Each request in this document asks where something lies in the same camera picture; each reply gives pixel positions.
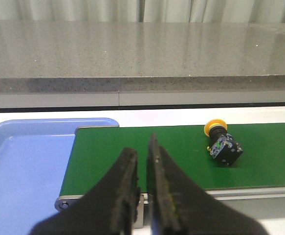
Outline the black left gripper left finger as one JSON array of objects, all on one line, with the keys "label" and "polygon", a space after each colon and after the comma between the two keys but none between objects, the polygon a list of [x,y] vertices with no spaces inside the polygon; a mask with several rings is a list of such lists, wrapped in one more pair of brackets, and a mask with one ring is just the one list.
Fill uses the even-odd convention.
[{"label": "black left gripper left finger", "polygon": [[37,223],[31,235],[130,235],[137,219],[137,152],[125,147],[101,180],[67,209]]}]

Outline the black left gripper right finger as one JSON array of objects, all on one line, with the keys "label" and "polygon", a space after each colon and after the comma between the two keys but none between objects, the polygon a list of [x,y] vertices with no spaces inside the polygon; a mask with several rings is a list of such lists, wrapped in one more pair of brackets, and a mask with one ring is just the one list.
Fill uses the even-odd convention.
[{"label": "black left gripper right finger", "polygon": [[199,187],[151,134],[147,193],[155,235],[266,235],[255,219],[223,204]]}]

